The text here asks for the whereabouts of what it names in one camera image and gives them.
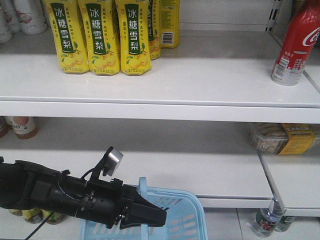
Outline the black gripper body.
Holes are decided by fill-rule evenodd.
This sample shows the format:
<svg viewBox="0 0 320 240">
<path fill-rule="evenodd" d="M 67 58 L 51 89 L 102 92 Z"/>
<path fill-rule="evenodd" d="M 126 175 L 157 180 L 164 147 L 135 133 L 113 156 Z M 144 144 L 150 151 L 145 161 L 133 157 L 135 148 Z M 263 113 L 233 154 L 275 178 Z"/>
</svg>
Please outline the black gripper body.
<svg viewBox="0 0 320 240">
<path fill-rule="evenodd" d="M 76 218 L 104 224 L 108 229 L 118 224 L 129 211 L 137 188 L 114 178 L 110 182 L 88 181 L 79 202 Z"/>
</svg>

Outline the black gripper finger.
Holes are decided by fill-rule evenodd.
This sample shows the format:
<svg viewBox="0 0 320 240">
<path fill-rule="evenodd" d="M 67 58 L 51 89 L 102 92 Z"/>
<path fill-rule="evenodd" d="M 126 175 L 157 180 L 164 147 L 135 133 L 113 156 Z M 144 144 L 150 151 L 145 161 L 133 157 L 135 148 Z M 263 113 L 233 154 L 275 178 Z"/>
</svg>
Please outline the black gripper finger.
<svg viewBox="0 0 320 240">
<path fill-rule="evenodd" d="M 134 200 L 133 202 L 135 204 L 139 204 L 139 205 L 148 205 L 150 202 L 147 201 L 145 198 L 143 198 L 139 192 L 135 191 L 134 192 Z"/>
<path fill-rule="evenodd" d="M 120 229 L 148 225 L 150 227 L 163 227 L 166 224 L 166 210 L 155 205 L 132 203 L 126 208 L 125 217 L 120 222 Z"/>
</svg>

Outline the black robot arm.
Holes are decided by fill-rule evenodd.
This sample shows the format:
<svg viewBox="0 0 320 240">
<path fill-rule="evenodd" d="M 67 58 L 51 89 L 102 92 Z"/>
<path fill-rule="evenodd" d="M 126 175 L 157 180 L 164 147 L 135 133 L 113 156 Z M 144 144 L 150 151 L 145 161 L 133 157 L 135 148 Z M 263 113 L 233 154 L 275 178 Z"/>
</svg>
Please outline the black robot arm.
<svg viewBox="0 0 320 240">
<path fill-rule="evenodd" d="M 70 176 L 69 170 L 57 171 L 43 165 L 16 160 L 0 161 L 0 206 L 4 209 L 39 208 L 54 213 L 104 224 L 108 229 L 149 225 L 162 227 L 166 210 L 144 199 L 137 188 L 114 178 L 99 179 L 109 166 L 100 161 L 84 177 Z"/>
</svg>

